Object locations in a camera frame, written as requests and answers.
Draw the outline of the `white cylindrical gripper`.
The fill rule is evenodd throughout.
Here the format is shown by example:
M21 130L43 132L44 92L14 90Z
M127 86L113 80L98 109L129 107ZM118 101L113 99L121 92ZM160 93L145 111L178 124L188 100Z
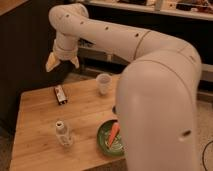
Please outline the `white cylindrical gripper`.
M78 38L75 36L65 35L60 32L56 33L53 44L53 52L49 54L45 68L47 72L52 71L62 61L71 61L76 69L80 67L78 52Z

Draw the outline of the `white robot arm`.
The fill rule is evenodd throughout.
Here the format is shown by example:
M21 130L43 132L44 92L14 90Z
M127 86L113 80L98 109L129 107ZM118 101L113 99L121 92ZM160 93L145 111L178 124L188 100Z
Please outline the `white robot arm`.
M201 58L187 41L150 29L91 19L81 3L49 11L56 30L48 71L87 40L129 62L116 87L128 171L199 171L196 98Z

